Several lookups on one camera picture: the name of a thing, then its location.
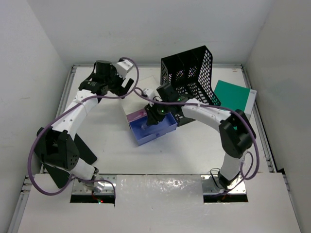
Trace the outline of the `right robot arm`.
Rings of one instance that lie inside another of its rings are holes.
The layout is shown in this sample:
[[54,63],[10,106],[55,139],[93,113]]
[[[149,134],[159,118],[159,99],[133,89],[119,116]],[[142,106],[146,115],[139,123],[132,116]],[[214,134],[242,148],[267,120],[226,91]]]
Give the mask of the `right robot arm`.
[[179,94],[169,83],[157,90],[145,88],[141,93],[149,100],[144,108],[147,126],[162,122],[171,113],[199,121],[219,133],[225,156],[218,172],[218,183],[222,189],[227,189],[240,174],[246,151],[256,138],[244,111],[209,107],[193,95]]

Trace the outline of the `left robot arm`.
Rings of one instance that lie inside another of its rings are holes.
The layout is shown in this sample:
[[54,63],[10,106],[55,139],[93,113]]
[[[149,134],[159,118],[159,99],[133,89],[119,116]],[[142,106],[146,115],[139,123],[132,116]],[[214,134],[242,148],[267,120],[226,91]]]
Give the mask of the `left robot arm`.
[[108,92],[115,99],[128,95],[134,80],[127,80],[126,75],[135,66],[129,58],[121,58],[116,64],[101,60],[95,62],[93,71],[80,83],[65,112],[38,134],[34,152],[43,164],[82,180],[93,179],[96,168],[81,157],[74,142],[76,133],[89,112]]

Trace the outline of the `small clear dropper bottle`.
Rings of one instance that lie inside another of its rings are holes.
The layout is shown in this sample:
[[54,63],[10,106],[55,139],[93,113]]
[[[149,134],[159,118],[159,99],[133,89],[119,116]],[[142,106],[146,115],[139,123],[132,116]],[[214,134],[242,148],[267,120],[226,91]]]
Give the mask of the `small clear dropper bottle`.
[[149,126],[147,125],[147,123],[143,123],[143,124],[141,125],[141,128],[142,128],[143,130],[146,130],[148,127],[149,127]]

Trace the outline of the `white drawer organizer box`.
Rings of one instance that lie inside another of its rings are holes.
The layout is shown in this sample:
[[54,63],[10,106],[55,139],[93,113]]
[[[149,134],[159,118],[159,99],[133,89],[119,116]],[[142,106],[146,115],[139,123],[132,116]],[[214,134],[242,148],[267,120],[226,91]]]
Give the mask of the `white drawer organizer box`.
[[[145,88],[155,90],[159,84],[160,82],[157,81],[154,76],[150,76],[140,80],[137,87],[142,90]],[[125,99],[120,100],[120,102],[128,123],[147,116],[144,107],[148,104],[148,102],[136,95],[134,92],[132,92]]]

